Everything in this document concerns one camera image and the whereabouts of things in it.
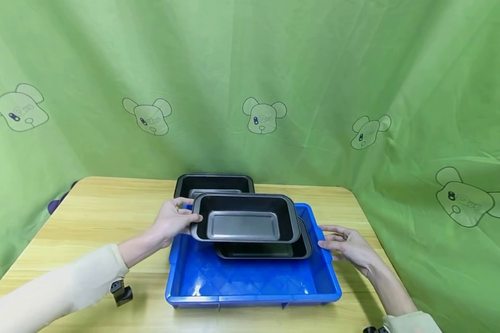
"blue plastic bin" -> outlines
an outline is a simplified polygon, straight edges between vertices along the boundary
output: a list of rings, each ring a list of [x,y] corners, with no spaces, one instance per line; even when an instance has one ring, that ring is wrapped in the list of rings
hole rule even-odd
[[[296,203],[296,214],[307,226],[313,255],[307,259],[235,260],[216,255],[212,242],[178,235],[170,249],[165,298],[174,308],[224,306],[315,305],[335,302],[341,287],[331,266],[331,254],[311,207]]]

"beige sleeve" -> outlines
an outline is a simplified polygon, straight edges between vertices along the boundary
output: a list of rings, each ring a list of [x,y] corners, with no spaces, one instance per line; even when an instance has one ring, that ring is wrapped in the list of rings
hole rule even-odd
[[[0,333],[39,332],[62,316],[95,305],[129,271],[115,244],[52,270],[0,299]]]
[[[442,333],[431,315],[420,311],[398,317],[386,315],[383,326],[389,333]]]

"loaf pan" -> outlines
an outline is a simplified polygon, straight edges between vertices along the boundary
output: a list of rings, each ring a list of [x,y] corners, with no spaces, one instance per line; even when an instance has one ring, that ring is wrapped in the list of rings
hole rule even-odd
[[[254,193],[254,182],[246,175],[186,174],[176,182],[174,197],[196,199],[202,193]]]
[[[199,241],[293,243],[300,237],[294,203],[281,194],[204,193],[193,213],[204,217],[191,225]]]
[[[300,238],[292,244],[215,242],[213,248],[224,259],[307,259],[313,245],[305,222],[298,218]]]

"finger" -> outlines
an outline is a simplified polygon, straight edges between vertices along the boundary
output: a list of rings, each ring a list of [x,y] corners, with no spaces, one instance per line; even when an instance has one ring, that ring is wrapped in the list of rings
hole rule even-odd
[[[187,225],[189,225],[191,223],[198,223],[204,219],[202,217],[202,215],[198,215],[198,214],[187,214],[187,215],[183,215],[183,216],[185,217],[184,221],[186,222]]]
[[[351,234],[352,231],[355,231],[353,229],[341,227],[340,225],[319,225],[319,227],[323,231],[331,231],[331,232],[335,232],[336,234],[345,235],[347,237],[349,234]]]
[[[324,238],[327,241],[335,241],[335,242],[344,242],[346,239],[344,239],[344,236],[339,235],[339,234],[328,234],[325,235]]]
[[[172,202],[174,206],[181,206],[182,204],[193,204],[194,200],[187,197],[177,197],[176,199],[172,199],[170,202]]]
[[[344,242],[335,242],[332,240],[327,240],[327,241],[320,240],[320,241],[318,241],[318,246],[320,246],[323,249],[330,250],[330,251],[343,252],[344,245],[345,245]]]
[[[178,214],[187,215],[187,214],[192,214],[192,213],[193,213],[192,210],[184,210],[184,209],[178,210]]]

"black clip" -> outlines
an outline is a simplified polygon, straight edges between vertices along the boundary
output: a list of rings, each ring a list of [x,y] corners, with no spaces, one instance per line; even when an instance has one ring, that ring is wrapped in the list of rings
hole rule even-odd
[[[111,294],[113,294],[115,302],[117,302],[117,308],[120,305],[124,305],[133,299],[133,292],[131,291],[131,287],[124,287],[124,280],[118,280],[112,283],[110,291]]]
[[[370,326],[363,329],[363,333],[389,333],[389,332],[387,332],[385,327],[380,327],[379,329],[377,329],[374,326]]]

